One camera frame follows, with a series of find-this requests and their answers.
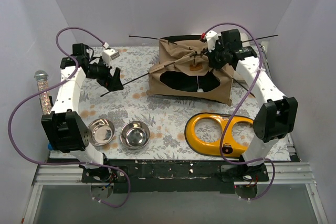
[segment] table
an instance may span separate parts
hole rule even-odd
[[[95,47],[95,56],[100,56],[103,48]],[[159,59],[158,47],[116,47],[120,57],[115,59],[114,67],[121,69],[123,83],[148,71]],[[239,103],[245,90],[233,83],[231,91],[232,106],[197,98],[148,96],[148,77],[141,78],[125,86],[124,90],[112,92],[104,97],[106,89],[95,80],[86,79],[79,100],[79,114],[86,125],[97,118],[106,118],[115,126],[113,140],[98,150],[109,159],[174,159],[174,160],[221,160],[194,152],[184,138],[185,124],[194,114],[215,112],[231,114]],[[238,111],[238,115],[254,118],[258,112],[256,99],[250,95]],[[151,131],[148,145],[140,150],[129,150],[122,146],[119,136],[122,127],[130,121],[143,121]],[[213,122],[200,122],[197,135],[204,141],[217,140],[220,132]],[[235,140],[248,145],[253,136],[249,125],[234,128]],[[74,158],[69,154],[51,151],[50,158]],[[269,152],[267,158],[274,161],[290,161],[285,140],[280,140]]]

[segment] yellow double bowl tray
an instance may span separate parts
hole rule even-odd
[[[223,132],[229,117],[230,115],[227,114],[200,113],[190,118],[184,129],[185,139],[190,148],[202,155],[220,156],[220,139],[212,143],[203,142],[197,137],[195,133],[195,127],[196,124],[202,119],[212,119],[220,124]],[[223,141],[223,153],[227,157],[240,157],[240,155],[247,149],[247,147],[238,144],[232,136],[232,129],[236,123],[253,124],[253,120],[244,116],[234,116],[229,127],[227,128]]]

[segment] zip tie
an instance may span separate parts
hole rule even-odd
[[[68,77],[66,77],[64,74],[61,73],[61,76],[68,82],[70,79],[68,79]]]
[[[260,71],[260,72],[266,72],[266,69],[265,69],[265,68],[259,68],[259,67],[257,67],[257,68],[255,69],[255,71],[253,71],[253,72],[251,72],[251,73],[256,73],[256,72],[258,72],[258,71]]]

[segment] tan cloth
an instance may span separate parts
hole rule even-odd
[[[159,42],[159,63],[149,70],[149,94],[180,95],[184,97],[198,97],[226,103],[231,106],[230,92],[234,70],[225,65],[221,70],[208,66],[208,58],[200,57],[200,52],[207,47],[199,40],[177,41],[178,45],[161,39]],[[204,76],[208,72],[220,81],[217,88],[207,92],[187,92],[172,89],[160,81],[160,76],[167,71],[182,72],[188,76]]]

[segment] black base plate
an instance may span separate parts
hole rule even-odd
[[[244,181],[232,177],[223,179],[221,167],[235,167],[224,161],[156,161],[156,160],[108,160],[108,165],[124,170],[131,180],[131,191],[135,192],[171,192],[171,191],[218,191],[234,194],[234,183]],[[115,173],[114,193],[127,193],[125,176]],[[268,181],[267,173],[261,171],[260,182]],[[99,181],[83,173],[83,183]]]

